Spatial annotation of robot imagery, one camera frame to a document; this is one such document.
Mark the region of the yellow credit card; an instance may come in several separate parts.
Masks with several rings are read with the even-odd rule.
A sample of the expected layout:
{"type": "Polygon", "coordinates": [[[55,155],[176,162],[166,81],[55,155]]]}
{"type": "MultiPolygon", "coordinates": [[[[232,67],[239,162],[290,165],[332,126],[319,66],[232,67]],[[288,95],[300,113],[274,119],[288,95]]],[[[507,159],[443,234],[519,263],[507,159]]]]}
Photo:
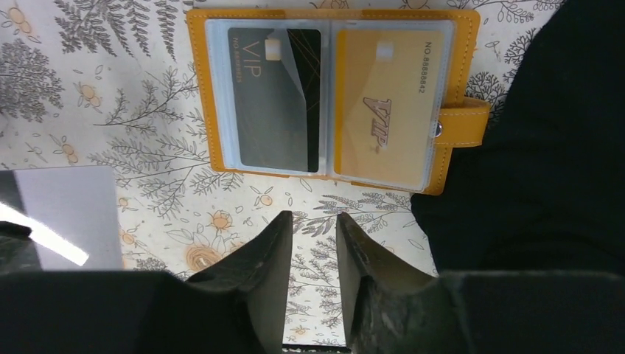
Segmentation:
{"type": "Polygon", "coordinates": [[[446,49],[441,29],[338,32],[335,173],[360,183],[424,188],[446,49]]]}

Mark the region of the yellow leather card holder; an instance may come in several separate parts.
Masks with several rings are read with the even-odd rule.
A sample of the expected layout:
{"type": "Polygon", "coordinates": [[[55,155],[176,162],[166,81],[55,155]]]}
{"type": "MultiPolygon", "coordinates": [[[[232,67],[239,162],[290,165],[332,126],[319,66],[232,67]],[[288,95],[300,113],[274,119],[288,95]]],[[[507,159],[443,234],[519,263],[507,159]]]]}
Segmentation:
{"type": "Polygon", "coordinates": [[[442,193],[453,151],[483,141],[465,94],[474,10],[193,9],[211,166],[219,172],[442,193]]]}

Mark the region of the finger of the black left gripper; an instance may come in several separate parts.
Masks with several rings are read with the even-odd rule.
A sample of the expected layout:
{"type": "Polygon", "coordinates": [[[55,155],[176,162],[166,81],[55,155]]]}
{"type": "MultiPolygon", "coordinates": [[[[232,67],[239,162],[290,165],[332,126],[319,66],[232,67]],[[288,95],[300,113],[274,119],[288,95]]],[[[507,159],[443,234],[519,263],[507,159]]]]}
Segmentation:
{"type": "Polygon", "coordinates": [[[1,222],[1,273],[40,271],[41,263],[28,226],[1,222]]]}

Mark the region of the black credit card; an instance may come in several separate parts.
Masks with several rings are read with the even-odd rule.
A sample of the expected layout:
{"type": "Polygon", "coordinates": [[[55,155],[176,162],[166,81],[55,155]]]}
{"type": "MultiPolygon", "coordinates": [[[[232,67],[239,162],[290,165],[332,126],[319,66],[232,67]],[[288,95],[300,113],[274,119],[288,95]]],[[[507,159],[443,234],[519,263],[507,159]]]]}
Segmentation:
{"type": "Polygon", "coordinates": [[[228,39],[240,162],[317,172],[321,32],[232,27],[228,39]]]}

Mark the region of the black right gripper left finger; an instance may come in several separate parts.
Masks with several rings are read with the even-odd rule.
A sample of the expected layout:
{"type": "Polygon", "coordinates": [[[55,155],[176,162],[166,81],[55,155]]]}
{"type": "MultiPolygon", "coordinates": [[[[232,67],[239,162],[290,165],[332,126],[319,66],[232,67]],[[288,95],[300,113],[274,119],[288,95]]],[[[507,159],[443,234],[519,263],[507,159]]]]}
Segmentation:
{"type": "Polygon", "coordinates": [[[3,353],[280,353],[293,215],[187,280],[165,271],[1,277],[3,353]]]}

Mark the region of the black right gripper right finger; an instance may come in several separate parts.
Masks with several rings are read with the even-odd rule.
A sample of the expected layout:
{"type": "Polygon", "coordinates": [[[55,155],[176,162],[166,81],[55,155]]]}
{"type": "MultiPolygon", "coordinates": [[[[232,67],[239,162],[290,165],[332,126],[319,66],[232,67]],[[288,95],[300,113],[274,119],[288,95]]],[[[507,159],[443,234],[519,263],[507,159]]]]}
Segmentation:
{"type": "Polygon", "coordinates": [[[353,353],[622,353],[624,279],[588,271],[451,271],[433,277],[347,213],[336,246],[353,353]]]}

